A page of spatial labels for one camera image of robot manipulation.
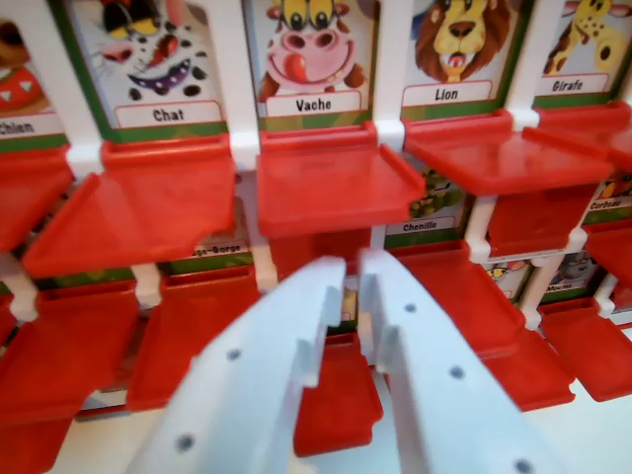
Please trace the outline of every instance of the white plastic frame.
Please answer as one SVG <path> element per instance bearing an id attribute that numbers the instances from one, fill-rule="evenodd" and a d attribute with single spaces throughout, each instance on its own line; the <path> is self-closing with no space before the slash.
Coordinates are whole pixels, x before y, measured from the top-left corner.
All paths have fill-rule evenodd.
<path id="1" fill-rule="evenodd" d="M 9 304 L 13 317 L 23 323 L 36 320 L 39 316 L 36 308 L 38 289 L 20 262 L 9 252 L 0 253 L 0 281 L 13 294 Z"/>
<path id="2" fill-rule="evenodd" d="M 512 115 L 513 130 L 515 131 L 522 131 L 526 126 L 538 126 L 540 122 L 539 114 L 533 109 L 533 100 L 546 64 L 546 51 L 550 49 L 555 39 L 555 28 L 551 28 L 551 19 L 557 21 L 562 16 L 565 3 L 565 0 L 537 0 L 533 6 L 505 101 L 505 109 Z M 494 259 L 490 259 L 491 247 L 486 236 L 497 199 L 497 197 L 477 197 L 474 202 L 465 232 L 465 240 L 472 250 L 472 262 L 478 264 L 494 262 Z M 574 249 L 581 249 L 586 243 L 586 233 L 579 228 L 580 224 L 571 232 L 566 248 L 551 250 L 550 252 L 515 255 L 512 256 L 512 260 L 514 258 L 519 260 L 540 255 L 570 253 L 576 251 Z"/>

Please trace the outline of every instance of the red plastic tray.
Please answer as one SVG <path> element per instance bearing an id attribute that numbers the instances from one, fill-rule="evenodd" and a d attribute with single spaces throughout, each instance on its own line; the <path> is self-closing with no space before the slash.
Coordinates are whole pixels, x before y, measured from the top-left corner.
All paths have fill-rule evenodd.
<path id="1" fill-rule="evenodd" d="M 575 380 L 560 357 L 539 334 L 524 329 L 515 354 L 484 360 L 521 410 L 572 402 L 569 385 Z"/>
<path id="2" fill-rule="evenodd" d="M 25 267 L 51 277 L 187 256 L 232 222 L 227 140 L 106 144 L 107 171 L 84 181 L 31 247 Z"/>
<path id="3" fill-rule="evenodd" d="M 487 229 L 491 256 L 563 249 L 597 185 L 500 196 Z"/>
<path id="4" fill-rule="evenodd" d="M 72 418 L 0 428 L 0 472 L 41 474 L 57 459 Z"/>
<path id="5" fill-rule="evenodd" d="M 0 346 L 5 343 L 13 328 L 18 324 L 9 310 L 9 304 L 12 300 L 13 295 L 11 294 L 0 295 Z"/>
<path id="6" fill-rule="evenodd" d="M 617 311 L 632 309 L 632 289 L 619 282 L 612 291 L 612 302 Z"/>
<path id="7" fill-rule="evenodd" d="M 586 230 L 586 250 L 591 257 L 623 285 L 632 287 L 632 219 L 593 224 Z"/>
<path id="8" fill-rule="evenodd" d="M 452 318 L 479 356 L 517 350 L 524 317 L 483 267 L 469 261 L 464 241 L 391 249 Z"/>
<path id="9" fill-rule="evenodd" d="M 631 113 L 625 103 L 537 111 L 540 113 L 540 127 L 606 146 L 608 160 L 612 164 L 619 170 L 632 171 Z"/>
<path id="10" fill-rule="evenodd" d="M 116 375 L 137 318 L 133 282 L 39 295 L 39 317 L 26 323 L 0 359 L 0 424 L 71 418 Z"/>
<path id="11" fill-rule="evenodd" d="M 268 237 L 359 229 L 408 219 L 422 176 L 372 124 L 262 133 L 259 226 Z"/>
<path id="12" fill-rule="evenodd" d="M 476 196 L 513 195 L 599 183 L 605 148 L 539 128 L 512 130 L 505 111 L 409 122 L 404 150 Z"/>
<path id="13" fill-rule="evenodd" d="M 597 313 L 592 299 L 540 307 L 540 328 L 566 366 L 597 401 L 632 393 L 632 342 Z"/>
<path id="14" fill-rule="evenodd" d="M 303 391 L 294 452 L 299 457 L 371 443 L 382 416 L 371 370 L 356 334 L 327 338 L 320 380 Z"/>
<path id="15" fill-rule="evenodd" d="M 167 276 L 162 294 L 129 382 L 129 410 L 166 405 L 192 357 L 259 298 L 250 266 Z"/>
<path id="16" fill-rule="evenodd" d="M 0 160 L 0 252 L 21 244 L 72 183 L 66 147 L 3 154 Z"/>
<path id="17" fill-rule="evenodd" d="M 279 280 L 323 256 L 344 258 L 347 274 L 355 275 L 357 254 L 360 249 L 369 247 L 370 240 L 371 229 L 345 230 L 270 239 L 270 249 Z"/>

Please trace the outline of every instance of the cartoon caterpillar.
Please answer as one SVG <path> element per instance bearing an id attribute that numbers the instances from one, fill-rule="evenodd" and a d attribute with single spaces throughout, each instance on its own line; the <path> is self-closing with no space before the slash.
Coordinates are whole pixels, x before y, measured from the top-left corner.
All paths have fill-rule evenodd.
<path id="1" fill-rule="evenodd" d="M 563 17 L 573 15 L 571 23 L 560 35 L 557 44 L 549 54 L 544 66 L 544 75 L 558 74 L 576 46 L 596 43 L 594 65 L 602 71 L 609 71 L 620 63 L 625 54 L 627 41 L 625 35 L 609 27 L 604 19 L 606 15 L 624 18 L 632 15 L 627 5 L 614 5 L 612 0 L 582 0 L 566 2 Z"/>
<path id="2" fill-rule="evenodd" d="M 419 219 L 438 210 L 458 204 L 463 199 L 461 190 L 451 190 L 451 183 L 437 173 L 435 170 L 428 170 L 424 173 L 426 178 L 426 194 L 410 205 L 412 219 Z"/>

